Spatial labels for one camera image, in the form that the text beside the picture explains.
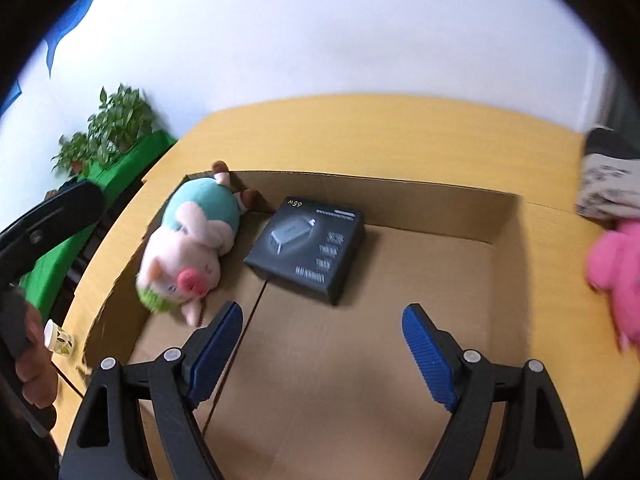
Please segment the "green plush hair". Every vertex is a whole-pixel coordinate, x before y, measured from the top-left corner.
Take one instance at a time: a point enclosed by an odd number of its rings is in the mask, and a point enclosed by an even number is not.
[[[136,289],[138,290],[138,297],[141,303],[151,312],[167,312],[179,305],[178,303],[166,300],[149,286],[145,288],[136,287]]]

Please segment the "pink pig snout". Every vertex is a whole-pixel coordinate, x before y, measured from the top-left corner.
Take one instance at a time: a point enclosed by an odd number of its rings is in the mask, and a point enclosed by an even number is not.
[[[198,298],[204,298],[209,291],[209,282],[204,273],[198,269],[187,268],[180,271],[176,280],[178,290],[185,294],[193,294]]]

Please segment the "white wall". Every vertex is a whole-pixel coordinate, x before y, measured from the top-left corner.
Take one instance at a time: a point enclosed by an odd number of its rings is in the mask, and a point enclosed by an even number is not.
[[[448,96],[584,130],[606,73],[559,0],[94,0],[50,80],[45,55],[0,121],[0,182],[20,179],[2,184],[0,227],[55,186],[48,158],[85,128],[102,85],[145,89],[178,137],[221,108],[335,92]]]

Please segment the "black charger box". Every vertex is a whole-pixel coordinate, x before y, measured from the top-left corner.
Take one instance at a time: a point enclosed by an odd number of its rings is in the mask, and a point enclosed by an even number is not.
[[[288,196],[244,262],[264,279],[335,304],[363,237],[360,211]]]

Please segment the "paper cup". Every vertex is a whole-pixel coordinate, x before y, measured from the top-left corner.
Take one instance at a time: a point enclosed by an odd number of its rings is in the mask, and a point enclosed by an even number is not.
[[[44,327],[44,345],[52,352],[67,357],[74,352],[73,336],[50,319]]]

